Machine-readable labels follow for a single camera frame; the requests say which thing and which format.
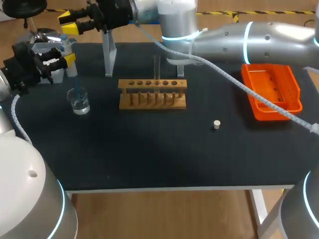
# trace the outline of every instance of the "black tabletop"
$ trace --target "black tabletop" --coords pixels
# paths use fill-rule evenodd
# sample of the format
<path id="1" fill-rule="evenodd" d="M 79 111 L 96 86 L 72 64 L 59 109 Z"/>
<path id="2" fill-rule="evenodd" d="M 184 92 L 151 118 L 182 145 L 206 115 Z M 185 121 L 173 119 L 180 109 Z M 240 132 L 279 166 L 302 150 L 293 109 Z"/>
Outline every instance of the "black tabletop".
<path id="1" fill-rule="evenodd" d="M 160 52 L 150 43 L 117 49 L 109 79 L 101 44 L 74 45 L 87 115 L 73 113 L 67 78 L 31 89 L 17 104 L 22 126 L 66 190 L 290 185 L 316 166 L 317 135 L 290 121 L 256 121 L 247 94 L 206 66 L 185 67 L 186 110 L 119 111 L 118 79 L 152 79 Z M 242 80 L 240 65 L 220 66 Z M 304 107 L 299 116 L 318 122 L 317 90 L 306 71 L 293 72 Z M 161 73 L 176 74 L 165 59 Z M 221 121 L 217 131 L 214 120 Z"/>

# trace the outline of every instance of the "wooden test tube rack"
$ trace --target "wooden test tube rack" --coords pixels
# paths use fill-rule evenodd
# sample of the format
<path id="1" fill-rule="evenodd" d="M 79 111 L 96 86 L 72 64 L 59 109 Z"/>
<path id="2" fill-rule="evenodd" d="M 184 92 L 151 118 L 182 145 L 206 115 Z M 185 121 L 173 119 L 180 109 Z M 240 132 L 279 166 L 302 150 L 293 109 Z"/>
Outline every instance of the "wooden test tube rack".
<path id="1" fill-rule="evenodd" d="M 122 89 L 120 110 L 178 110 L 186 109 L 184 90 L 186 80 L 119 80 Z M 146 93 L 127 93 L 127 89 L 150 89 Z M 175 90 L 173 93 L 160 93 L 159 90 Z"/>

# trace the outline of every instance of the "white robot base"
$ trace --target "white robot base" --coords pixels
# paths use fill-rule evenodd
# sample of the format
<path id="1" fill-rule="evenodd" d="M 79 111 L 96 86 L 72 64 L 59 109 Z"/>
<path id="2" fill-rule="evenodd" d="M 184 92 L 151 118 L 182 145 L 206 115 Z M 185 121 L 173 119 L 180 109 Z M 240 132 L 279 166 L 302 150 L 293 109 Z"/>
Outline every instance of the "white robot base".
<path id="1" fill-rule="evenodd" d="M 75 239 L 75 208 L 41 154 L 0 135 L 0 239 Z"/>

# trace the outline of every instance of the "clear liquid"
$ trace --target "clear liquid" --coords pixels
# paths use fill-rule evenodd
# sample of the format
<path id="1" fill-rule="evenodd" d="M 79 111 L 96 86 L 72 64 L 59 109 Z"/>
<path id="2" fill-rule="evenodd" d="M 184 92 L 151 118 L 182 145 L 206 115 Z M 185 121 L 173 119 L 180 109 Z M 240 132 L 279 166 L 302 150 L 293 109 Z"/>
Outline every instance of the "clear liquid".
<path id="1" fill-rule="evenodd" d="M 84 108 L 84 109 L 81 109 L 81 110 L 75 110 L 73 109 L 74 113 L 76 113 L 77 115 L 85 115 L 87 112 L 90 111 L 90 106 Z"/>
<path id="2" fill-rule="evenodd" d="M 75 101 L 72 107 L 74 113 L 77 115 L 85 115 L 88 111 L 90 111 L 89 100 L 87 98 Z"/>

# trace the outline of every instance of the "orange plastic tray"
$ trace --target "orange plastic tray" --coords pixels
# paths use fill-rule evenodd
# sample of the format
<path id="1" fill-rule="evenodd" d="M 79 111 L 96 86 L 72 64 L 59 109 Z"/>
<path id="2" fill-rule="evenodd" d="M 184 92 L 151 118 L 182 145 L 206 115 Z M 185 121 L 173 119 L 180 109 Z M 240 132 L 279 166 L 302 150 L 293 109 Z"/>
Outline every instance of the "orange plastic tray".
<path id="1" fill-rule="evenodd" d="M 300 89 L 289 66 L 272 64 L 243 64 L 241 74 L 244 84 L 292 114 L 301 112 Z M 260 121 L 288 120 L 248 95 L 254 116 Z"/>

